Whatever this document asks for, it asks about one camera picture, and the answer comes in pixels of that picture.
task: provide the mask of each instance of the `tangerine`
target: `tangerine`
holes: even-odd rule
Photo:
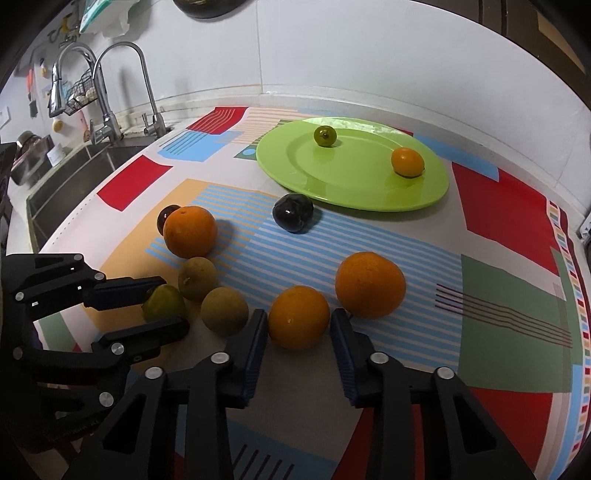
[[[392,313],[402,303],[406,279],[387,258],[373,252],[358,252],[341,263],[335,290],[346,310],[373,320]]]
[[[269,311],[269,336],[288,350],[305,350],[316,344],[330,320],[324,295],[303,285],[283,291]]]
[[[418,177],[425,170],[425,161],[412,148],[400,147],[392,152],[392,168],[403,177]]]
[[[163,237],[177,257],[205,257],[216,243],[217,224],[205,208],[181,207],[166,218]]]

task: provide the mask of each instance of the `kitchen counter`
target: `kitchen counter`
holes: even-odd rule
[[[181,260],[165,247],[156,218],[172,203],[201,205],[218,221],[210,258],[222,284],[239,290],[250,308],[268,310],[284,288],[302,283],[337,307],[333,281],[340,261],[376,251],[401,267],[407,296],[379,322],[355,319],[356,330],[407,367],[451,367],[539,478],[562,471],[589,427],[584,386],[591,374],[582,365],[591,364],[583,335],[591,275],[573,233],[575,214],[509,159],[469,141],[460,149],[453,135],[434,129],[426,135],[416,122],[403,122],[392,126],[430,147],[449,172],[450,189],[438,204],[372,213],[317,203],[322,215],[309,232],[286,233],[271,216],[286,190],[260,169],[255,149],[280,122],[311,116],[318,115],[219,107],[187,122],[102,182],[42,252],[81,252],[107,278],[160,275],[176,285]],[[20,216],[18,199],[26,195],[9,192]],[[10,252],[26,249],[23,231],[11,223]],[[96,312],[76,306],[39,321],[37,330],[45,348],[88,351],[101,332],[141,322],[137,307]],[[185,340],[137,364],[132,376],[154,364],[187,368],[223,347],[198,316],[192,322]],[[327,336],[301,355],[271,342],[257,388],[247,410],[228,412],[233,456],[242,445],[248,450],[240,471],[251,467],[246,458],[258,450],[281,460],[284,470],[292,465],[294,478],[329,480],[350,461],[352,436],[369,441],[361,432],[371,416],[344,398]],[[176,451],[184,455],[182,438]]]

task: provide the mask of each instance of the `green lime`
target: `green lime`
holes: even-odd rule
[[[321,147],[330,147],[336,142],[336,130],[328,125],[321,125],[314,130],[314,140]]]
[[[187,307],[181,293],[172,285],[160,285],[142,305],[146,322],[153,322],[166,317],[187,318]]]

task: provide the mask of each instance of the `stainless steel sink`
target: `stainless steel sink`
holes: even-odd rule
[[[105,178],[154,140],[155,137],[134,137],[113,145],[88,145],[64,160],[27,199],[33,251],[39,252],[74,208]]]

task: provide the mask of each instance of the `green fruit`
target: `green fruit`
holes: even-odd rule
[[[330,147],[336,142],[336,130],[328,125],[321,125],[314,130],[314,140],[321,147]]]
[[[207,258],[189,258],[178,271],[178,289],[188,300],[201,302],[217,287],[217,270]]]
[[[234,335],[248,321],[248,303],[238,290],[215,288],[203,300],[201,318],[212,332],[220,336]]]
[[[172,285],[160,285],[142,305],[146,322],[153,322],[166,317],[187,318],[187,307],[183,296]]]

